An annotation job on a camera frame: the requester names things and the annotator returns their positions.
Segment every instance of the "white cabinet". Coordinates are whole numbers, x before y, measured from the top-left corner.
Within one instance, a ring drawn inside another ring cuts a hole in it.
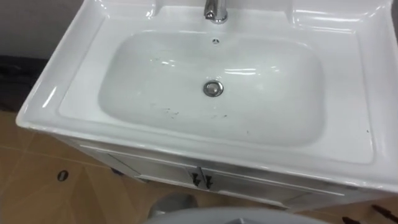
[[[144,157],[111,156],[137,172],[135,177],[146,180],[155,180],[186,187],[196,187],[201,184],[201,175],[195,166],[158,161]]]
[[[247,198],[259,202],[287,207],[285,202],[308,192],[283,185],[275,185],[261,179],[228,174],[202,168],[210,191],[220,194]]]
[[[61,136],[58,138],[130,177],[209,190],[285,207],[295,212],[386,197],[380,192],[363,192],[320,180],[125,146]]]

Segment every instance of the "chrome faucet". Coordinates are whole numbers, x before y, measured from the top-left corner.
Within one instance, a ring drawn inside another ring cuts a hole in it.
[[[204,16],[214,24],[223,24],[228,18],[226,0],[206,0]]]

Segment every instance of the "wall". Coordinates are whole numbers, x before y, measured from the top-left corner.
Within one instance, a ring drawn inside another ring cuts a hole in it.
[[[82,2],[1,1],[0,55],[50,58]]]

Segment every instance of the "white ceramic sink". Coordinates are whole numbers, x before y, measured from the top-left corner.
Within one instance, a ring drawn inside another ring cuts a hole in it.
[[[105,113],[131,124],[296,146],[323,131],[323,77],[311,49],[288,40],[142,32],[116,51],[98,102]],[[206,96],[208,80],[219,80],[224,92]]]
[[[85,0],[17,122],[76,138],[398,185],[390,0]],[[206,96],[218,80],[224,92]]]

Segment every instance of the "cabinet door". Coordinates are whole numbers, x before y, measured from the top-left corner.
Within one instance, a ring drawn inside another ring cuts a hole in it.
[[[273,185],[259,179],[217,172],[216,170],[203,169],[203,173],[207,179],[211,177],[211,191],[281,207],[285,207],[284,202],[307,194],[303,190]]]
[[[193,174],[198,174],[197,167],[158,161],[144,157],[132,157],[111,155],[126,166],[135,170],[139,175],[136,177],[169,184],[183,185],[186,187],[196,187],[193,184]]]
[[[84,152],[85,154],[94,157],[95,159],[107,164],[108,166],[117,169],[118,171],[122,172],[123,174],[126,174],[130,177],[135,177],[139,175],[136,171],[130,169],[130,167],[124,165],[111,155],[104,153],[104,152],[98,152],[96,150],[88,149],[85,147],[79,147],[79,150]]]

